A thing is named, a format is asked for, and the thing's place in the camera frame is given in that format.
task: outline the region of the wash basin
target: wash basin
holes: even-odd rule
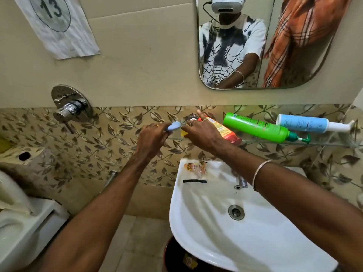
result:
[[[208,161],[207,183],[183,183],[196,178],[184,169],[193,162],[199,161],[180,161],[170,204],[171,231],[186,251],[230,271],[332,272],[337,267],[251,185],[236,187],[238,178],[224,162]]]

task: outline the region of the trash bin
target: trash bin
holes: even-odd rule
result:
[[[197,259],[171,237],[164,250],[164,268],[167,272],[212,272],[214,266]]]

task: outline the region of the silver bangle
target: silver bangle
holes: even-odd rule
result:
[[[243,82],[245,81],[245,77],[243,76],[243,74],[240,71],[234,71],[235,73],[239,73],[240,75],[242,75],[243,78]]]
[[[266,160],[265,162],[262,162],[262,164],[257,168],[256,172],[254,173],[254,176],[253,176],[253,180],[252,180],[252,187],[253,187],[253,190],[256,191],[256,188],[254,187],[254,181],[256,179],[256,176],[257,176],[257,173],[258,171],[266,164],[266,163],[269,163],[269,162],[272,162],[271,160]]]

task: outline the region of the mirror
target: mirror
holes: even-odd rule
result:
[[[291,88],[319,71],[350,0],[196,0],[212,89]]]

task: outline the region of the sink drain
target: sink drain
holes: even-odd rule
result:
[[[228,214],[234,220],[242,220],[245,217],[245,211],[243,211],[242,207],[238,205],[229,206]]]

